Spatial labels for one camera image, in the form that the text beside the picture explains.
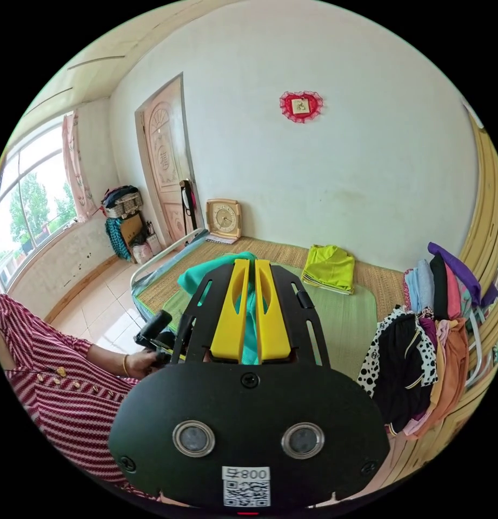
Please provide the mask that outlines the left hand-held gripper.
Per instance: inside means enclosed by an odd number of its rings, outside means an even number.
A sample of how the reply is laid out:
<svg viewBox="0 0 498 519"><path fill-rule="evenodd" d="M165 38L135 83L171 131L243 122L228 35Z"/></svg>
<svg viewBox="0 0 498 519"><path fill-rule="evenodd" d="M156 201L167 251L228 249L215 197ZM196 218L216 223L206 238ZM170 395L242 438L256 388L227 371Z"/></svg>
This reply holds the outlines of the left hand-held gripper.
<svg viewBox="0 0 498 519"><path fill-rule="evenodd" d="M175 334L168 328L171 320L170 314L157 314L151 320L151 345L160 356L160 364L183 363L186 359L192 326Z"/></svg>

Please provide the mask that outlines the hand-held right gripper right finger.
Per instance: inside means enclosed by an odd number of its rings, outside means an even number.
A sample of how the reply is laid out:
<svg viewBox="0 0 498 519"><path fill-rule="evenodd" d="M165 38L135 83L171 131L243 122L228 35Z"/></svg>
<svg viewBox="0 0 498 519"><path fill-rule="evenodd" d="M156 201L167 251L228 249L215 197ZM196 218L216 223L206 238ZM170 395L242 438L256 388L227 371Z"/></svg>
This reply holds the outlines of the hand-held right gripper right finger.
<svg viewBox="0 0 498 519"><path fill-rule="evenodd" d="M260 362L281 362L291 347L282 316L276 282L267 260L255 261L256 338Z"/></svg>

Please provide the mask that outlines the person's left hand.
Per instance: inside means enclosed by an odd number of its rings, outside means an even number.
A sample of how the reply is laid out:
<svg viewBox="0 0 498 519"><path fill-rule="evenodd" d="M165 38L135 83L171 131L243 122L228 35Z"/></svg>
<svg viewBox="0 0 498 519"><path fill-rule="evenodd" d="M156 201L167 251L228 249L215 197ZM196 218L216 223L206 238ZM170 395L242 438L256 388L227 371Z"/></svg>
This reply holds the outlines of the person's left hand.
<svg viewBox="0 0 498 519"><path fill-rule="evenodd" d="M127 377L141 380L162 369L160 361L160 356L155 351L139 351L124 356L123 370Z"/></svg>

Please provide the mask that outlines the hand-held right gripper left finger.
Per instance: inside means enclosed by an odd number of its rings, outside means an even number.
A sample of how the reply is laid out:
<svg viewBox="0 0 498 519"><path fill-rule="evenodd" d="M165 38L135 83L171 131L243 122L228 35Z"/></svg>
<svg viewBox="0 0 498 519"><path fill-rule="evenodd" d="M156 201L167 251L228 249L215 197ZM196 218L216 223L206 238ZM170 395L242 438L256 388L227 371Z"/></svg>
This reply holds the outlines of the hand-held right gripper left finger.
<svg viewBox="0 0 498 519"><path fill-rule="evenodd" d="M229 283L210 353L215 360L240 362L245 337L250 261L237 259L229 267Z"/></svg>

